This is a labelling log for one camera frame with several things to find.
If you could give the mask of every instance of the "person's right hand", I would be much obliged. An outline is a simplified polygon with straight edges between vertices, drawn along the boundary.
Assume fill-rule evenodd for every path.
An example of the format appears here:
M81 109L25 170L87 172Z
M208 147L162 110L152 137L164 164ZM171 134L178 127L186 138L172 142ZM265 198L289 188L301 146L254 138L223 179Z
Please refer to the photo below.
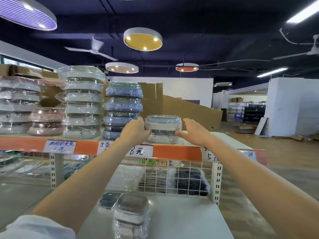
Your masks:
M175 132L175 135L185 139L191 144L197 146L206 146L209 142L209 137L211 134L202 125L191 120L189 118L184 118L183 121L186 124L186 129L188 133L185 132Z

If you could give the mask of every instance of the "price tag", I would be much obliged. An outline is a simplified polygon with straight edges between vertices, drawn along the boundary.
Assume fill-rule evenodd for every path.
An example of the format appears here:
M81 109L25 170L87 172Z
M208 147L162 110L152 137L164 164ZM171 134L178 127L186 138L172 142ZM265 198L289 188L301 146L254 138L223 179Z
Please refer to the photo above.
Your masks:
M257 161L255 151L252 151L252 150L239 150L239 151L241 151L243 154L247 155L252 160Z
M219 162L215 155L206 147L200 147L202 152L202 162Z
M47 140L43 149L44 153L73 154L77 142Z
M99 142L97 155L102 153L105 149L107 149L111 145L111 142Z
M131 148L126 157L152 158L153 148L151 145L136 145Z

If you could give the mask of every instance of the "fluorescent tube light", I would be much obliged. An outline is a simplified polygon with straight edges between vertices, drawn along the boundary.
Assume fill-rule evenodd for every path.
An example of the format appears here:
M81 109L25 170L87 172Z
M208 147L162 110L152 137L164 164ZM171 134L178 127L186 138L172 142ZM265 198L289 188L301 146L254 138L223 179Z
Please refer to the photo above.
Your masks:
M319 0L315 1L309 7L305 8L304 10L299 12L297 15L290 18L287 21L287 23L298 24L318 11L319 11Z
M271 72L264 73L264 74L262 74L262 75L260 75L260 76L257 76L257 77L261 78L261 77L269 76L269 75L272 75L272 74L275 74L275 73L278 73L278 72L281 72L281 71L284 71L284 70L287 70L287 69L288 69L288 68L276 69L276 70L273 70L273 71L271 71Z

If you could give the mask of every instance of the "floor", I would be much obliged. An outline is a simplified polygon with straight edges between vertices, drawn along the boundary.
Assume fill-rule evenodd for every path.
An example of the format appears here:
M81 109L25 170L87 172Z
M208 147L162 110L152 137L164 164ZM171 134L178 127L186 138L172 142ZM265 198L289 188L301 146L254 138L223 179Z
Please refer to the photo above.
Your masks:
M319 201L319 141L259 138L238 134L234 123L222 122L220 132L267 152L269 169ZM223 171L219 208L235 239L278 238L227 171Z

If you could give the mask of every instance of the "fan blade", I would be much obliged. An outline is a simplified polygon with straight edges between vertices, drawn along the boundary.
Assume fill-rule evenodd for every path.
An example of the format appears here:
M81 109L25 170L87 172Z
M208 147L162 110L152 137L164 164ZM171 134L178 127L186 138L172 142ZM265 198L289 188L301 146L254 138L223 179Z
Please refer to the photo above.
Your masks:
M70 47L65 47L65 48L70 51L90 52L90 50L87 50L87 49L77 49L77 48L70 48Z
M92 49L99 51L99 49L103 46L103 42L96 40L94 37L92 37Z
M118 61L118 59L113 58L111 56L108 56L107 54L103 54L103 53L100 53L100 52L97 52L96 54L99 54L99 55L101 55L101 56L103 56L103 57L105 57L105 58L107 58L109 60L112 60L112 61Z
M290 58L290 57L295 57L295 56L301 56L301 55L305 55L305 54L307 54L307 53L296 53L296 54L292 54L292 55L286 55L286 56L275 57L275 58L273 58L273 60L281 60L281 59Z

